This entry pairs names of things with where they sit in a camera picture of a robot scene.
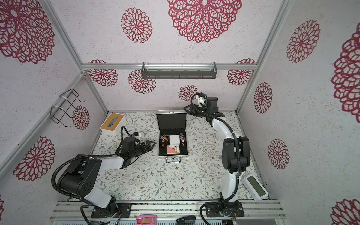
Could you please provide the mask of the aluminium poker set case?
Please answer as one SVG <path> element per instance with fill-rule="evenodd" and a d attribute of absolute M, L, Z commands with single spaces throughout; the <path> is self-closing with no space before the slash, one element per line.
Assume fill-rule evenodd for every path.
<path fill-rule="evenodd" d="M 184 110 L 159 110 L 156 112 L 156 118 L 159 128 L 159 148 L 158 155 L 165 159 L 167 164 L 178 164 L 183 156 L 188 155 L 186 121 L 187 113 Z M 166 146 L 169 141 L 164 136 L 184 135 L 186 140 L 180 140 L 180 154 L 166 154 Z"/>

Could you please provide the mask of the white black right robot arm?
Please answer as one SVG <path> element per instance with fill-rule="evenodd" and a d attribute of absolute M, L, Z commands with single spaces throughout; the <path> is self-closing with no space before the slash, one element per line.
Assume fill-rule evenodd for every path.
<path fill-rule="evenodd" d="M 226 170 L 226 185 L 220 192 L 217 205 L 236 200 L 240 179 L 250 166 L 249 139 L 236 133 L 226 121 L 225 115 L 218 111 L 218 98 L 196 93 L 190 98 L 190 104 L 184 110 L 195 117 L 205 118 L 223 139 L 221 161 Z"/>

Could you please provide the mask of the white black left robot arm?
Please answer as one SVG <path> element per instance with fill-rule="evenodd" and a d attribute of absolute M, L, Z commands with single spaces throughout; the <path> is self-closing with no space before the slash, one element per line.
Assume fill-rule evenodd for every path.
<path fill-rule="evenodd" d="M 114 154 L 78 154 L 61 164 L 51 177 L 53 189 L 93 207 L 95 217 L 120 216 L 122 209 L 116 203 L 116 198 L 96 184 L 99 172 L 125 169 L 156 145 L 155 141 L 141 141 L 138 132 L 130 134 L 125 126 L 121 127 L 120 134 L 121 142 Z"/>

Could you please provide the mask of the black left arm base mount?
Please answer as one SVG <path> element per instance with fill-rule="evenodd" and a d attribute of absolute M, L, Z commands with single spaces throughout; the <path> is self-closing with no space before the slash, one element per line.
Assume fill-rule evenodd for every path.
<path fill-rule="evenodd" d="M 111 202 L 106 208 L 94 207 L 91 218 L 129 218 L 132 203 Z"/>

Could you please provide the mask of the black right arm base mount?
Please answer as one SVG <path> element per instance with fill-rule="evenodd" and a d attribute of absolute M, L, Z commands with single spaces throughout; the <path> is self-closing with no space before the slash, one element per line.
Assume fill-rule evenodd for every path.
<path fill-rule="evenodd" d="M 206 216 L 209 218 L 215 217 L 244 217 L 244 209 L 239 200 L 234 202 L 225 202 L 208 205 L 205 207 Z"/>

